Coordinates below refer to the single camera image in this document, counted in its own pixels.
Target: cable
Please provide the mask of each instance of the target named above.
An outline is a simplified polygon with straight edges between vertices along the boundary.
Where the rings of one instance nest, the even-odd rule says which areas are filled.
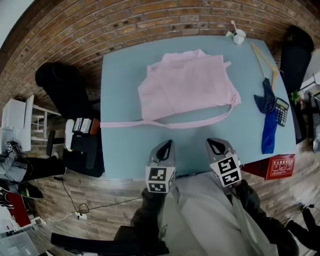
[[[292,213],[292,214],[289,216],[289,218],[287,219],[287,221],[291,219],[292,215],[300,214],[300,213],[302,213],[302,210],[301,210],[301,211],[298,211],[298,212]]]
[[[142,199],[142,197],[137,197],[137,198],[134,198],[134,199],[130,199],[130,200],[126,200],[126,201],[122,201],[122,202],[117,202],[117,203],[112,203],[112,204],[108,204],[108,205],[102,205],[102,206],[98,206],[98,207],[94,207],[94,208],[89,208],[89,206],[86,204],[86,203],[81,203],[79,206],[78,206],[78,210],[76,209],[76,206],[75,206],[75,203],[72,199],[72,197],[70,196],[70,194],[68,193],[68,191],[66,190],[66,187],[65,187],[65,184],[64,184],[64,180],[62,178],[59,178],[59,177],[54,177],[55,180],[57,181],[61,181],[62,182],[62,185],[63,185],[63,188],[66,192],[66,194],[69,196],[69,198],[71,199],[71,202],[72,202],[72,205],[74,207],[74,210],[80,214],[87,214],[89,213],[91,210],[95,210],[95,209],[99,209],[99,208],[106,208],[106,207],[109,207],[109,206],[117,206],[117,205],[120,205],[120,204],[124,204],[124,203],[127,203],[127,202],[131,202],[131,201],[134,201],[134,200],[138,200],[138,199]],[[81,211],[80,208],[81,206],[86,206],[86,211]]]
[[[0,203],[2,203],[2,205],[9,205],[9,203],[5,201],[0,201]]]
[[[3,203],[0,203],[0,207],[6,207],[7,209],[14,209],[15,207],[12,205],[12,204],[3,204]]]
[[[6,199],[6,195],[7,193],[4,192],[1,196],[0,196],[0,202],[4,203],[5,205],[8,205],[9,200]]]
[[[320,211],[320,209],[318,209],[317,207],[315,207],[314,204],[309,204],[307,207],[309,207],[309,208],[315,208],[315,209],[317,209],[318,211]],[[293,215],[295,215],[295,214],[300,214],[300,213],[302,213],[302,212],[303,212],[303,210],[292,213],[287,220],[291,219],[291,217],[292,217]]]
[[[23,100],[21,97],[16,97],[16,98],[14,98],[14,100],[16,100],[16,101],[18,101],[18,99],[20,99],[20,100],[19,100],[20,102],[24,102],[24,100]]]
[[[70,213],[70,214],[68,214],[67,216],[65,216],[64,218],[61,218],[61,219],[59,219],[59,220],[54,220],[54,219],[50,219],[50,218],[45,218],[45,219],[43,219],[43,221],[52,221],[52,222],[59,222],[59,221],[62,221],[62,220],[65,220],[68,216],[70,216],[70,215],[76,215],[75,213]]]
[[[75,210],[76,212],[78,212],[78,213],[81,213],[81,212],[80,212],[80,207],[79,207],[79,211],[77,211],[76,206],[75,206],[75,203],[74,203],[74,201],[72,200],[71,195],[69,195],[68,191],[66,190],[65,183],[64,183],[63,179],[60,178],[60,181],[62,182],[62,185],[63,185],[63,188],[64,188],[66,194],[67,194],[67,195],[70,197],[70,199],[71,199],[71,202],[72,202],[72,205],[73,205],[73,207],[74,207],[74,210]]]

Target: calculator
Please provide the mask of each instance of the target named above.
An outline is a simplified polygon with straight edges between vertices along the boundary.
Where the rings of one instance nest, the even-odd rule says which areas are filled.
[[[275,100],[276,122],[280,126],[285,126],[287,121],[289,104],[281,98]]]

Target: red sign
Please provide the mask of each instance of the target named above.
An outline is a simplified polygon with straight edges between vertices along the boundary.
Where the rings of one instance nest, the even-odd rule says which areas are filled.
[[[293,174],[295,155],[276,155],[270,157],[266,180],[290,177]]]

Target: red box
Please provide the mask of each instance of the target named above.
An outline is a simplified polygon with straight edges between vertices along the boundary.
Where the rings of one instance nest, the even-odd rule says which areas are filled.
[[[295,154],[280,154],[243,165],[241,170],[267,180],[291,177],[294,172]]]
[[[10,212],[13,214],[18,225],[22,228],[31,224],[22,196],[11,192],[8,192],[7,194],[10,204],[14,206]]]

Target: pink strap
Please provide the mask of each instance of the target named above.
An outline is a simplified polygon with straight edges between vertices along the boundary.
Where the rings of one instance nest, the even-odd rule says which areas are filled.
[[[234,105],[232,104],[228,112],[212,118],[199,120],[199,121],[177,122],[177,123],[166,123],[166,124],[155,122],[155,121],[148,121],[148,120],[132,121],[132,122],[101,122],[100,127],[101,128],[119,128],[119,127],[131,127],[131,126],[139,126],[139,125],[153,125],[153,126],[166,127],[169,129],[197,128],[202,126],[213,125],[217,122],[220,122],[231,113],[233,108],[234,108]]]
[[[230,61],[227,61],[227,62],[223,63],[223,66],[224,66],[225,68],[229,67],[230,65],[231,65],[231,62],[230,62]]]

